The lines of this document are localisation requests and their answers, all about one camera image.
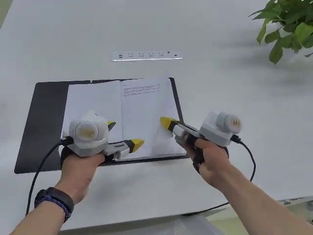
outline page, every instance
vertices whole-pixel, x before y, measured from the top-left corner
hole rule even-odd
[[[121,141],[122,134],[121,82],[69,85],[62,131],[68,132],[69,124],[80,119],[90,110],[116,125],[109,132],[109,142]]]
[[[185,155],[160,117],[179,119],[168,78],[127,80],[121,83],[123,139],[143,139],[145,143],[124,159]]]

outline black cable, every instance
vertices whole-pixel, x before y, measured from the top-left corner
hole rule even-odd
[[[36,171],[36,174],[33,178],[33,182],[31,183],[31,186],[30,186],[30,190],[29,190],[29,195],[28,195],[28,201],[27,201],[27,207],[26,207],[26,213],[25,213],[25,216],[27,216],[27,214],[29,213],[29,208],[30,208],[30,201],[31,201],[31,196],[33,194],[33,190],[34,190],[34,186],[35,186],[35,182],[37,180],[37,177],[39,175],[39,172],[41,171],[41,168],[43,167],[45,161],[47,160],[47,158],[50,156],[50,154],[60,145],[69,145],[73,143],[73,138],[72,137],[64,137],[62,139],[59,140],[59,142],[57,144],[55,144],[50,150],[49,152],[47,153],[47,155],[45,155],[45,157],[43,158],[43,160],[41,161],[37,171]]]
[[[254,175],[255,175],[256,163],[255,163],[254,157],[253,157],[253,155],[252,155],[250,149],[249,149],[249,148],[245,145],[245,143],[243,143],[243,142],[241,141],[241,139],[240,139],[238,136],[236,136],[236,135],[233,135],[233,137],[232,137],[230,140],[231,140],[231,141],[234,141],[235,143],[241,144],[241,145],[248,151],[248,153],[249,153],[249,155],[250,155],[250,158],[251,158],[251,160],[252,160],[252,163],[253,163],[253,172],[252,172],[251,177],[250,177],[250,181],[252,182],[252,180],[253,180],[253,178],[254,178]],[[184,215],[190,216],[190,215],[201,214],[201,213],[204,213],[204,212],[208,212],[208,211],[215,210],[215,209],[217,209],[217,208],[226,206],[226,205],[228,205],[228,204],[229,204],[229,202],[226,202],[226,203],[220,204],[220,205],[215,206],[215,207],[211,207],[211,208],[206,209],[206,210],[203,210],[203,211],[197,211],[197,212],[188,213],[188,214],[184,214]]]

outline electrical outlet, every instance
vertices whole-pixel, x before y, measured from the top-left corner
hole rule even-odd
[[[181,60],[179,51],[123,51],[112,53],[112,61]]]

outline black binder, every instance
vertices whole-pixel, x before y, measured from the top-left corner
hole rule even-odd
[[[170,77],[170,80],[179,119],[183,121],[174,78]],[[47,154],[49,149],[60,139],[69,85],[90,83],[96,84],[110,81],[114,80],[37,83],[30,104],[26,126],[24,129],[14,172],[16,174],[36,172],[43,157]],[[126,160],[122,162],[112,162],[104,164],[104,166],[164,161],[182,158],[187,158],[187,156]],[[60,170],[60,155],[58,152],[58,148],[55,149],[55,151],[53,151],[52,154],[48,157],[41,171],[54,170]]]

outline white table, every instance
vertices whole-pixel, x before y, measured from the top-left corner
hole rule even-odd
[[[16,175],[13,169],[34,86],[44,81],[172,76],[186,123],[200,127],[210,110],[242,118],[241,137],[257,162],[256,185],[277,200],[313,195],[312,69],[268,60],[271,46],[255,41],[262,22],[247,17],[264,4],[14,0],[0,30],[3,233],[24,215],[33,173]],[[173,49],[183,52],[182,61],[110,61],[117,50]],[[232,163],[249,177],[248,153],[235,144],[229,149]],[[41,173],[34,193],[59,176]],[[189,159],[101,167],[63,229],[194,212],[223,202]]]

